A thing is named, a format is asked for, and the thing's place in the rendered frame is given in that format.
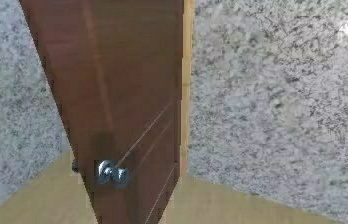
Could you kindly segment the brown wooden room door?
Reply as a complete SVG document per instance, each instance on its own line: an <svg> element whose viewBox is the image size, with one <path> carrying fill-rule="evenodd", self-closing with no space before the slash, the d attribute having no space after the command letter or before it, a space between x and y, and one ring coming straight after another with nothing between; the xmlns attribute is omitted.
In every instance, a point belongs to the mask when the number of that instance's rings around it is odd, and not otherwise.
<svg viewBox="0 0 348 224"><path fill-rule="evenodd" d="M98 224L158 224L180 175L184 0L19 0ZM97 165L130 172L98 184Z"/></svg>

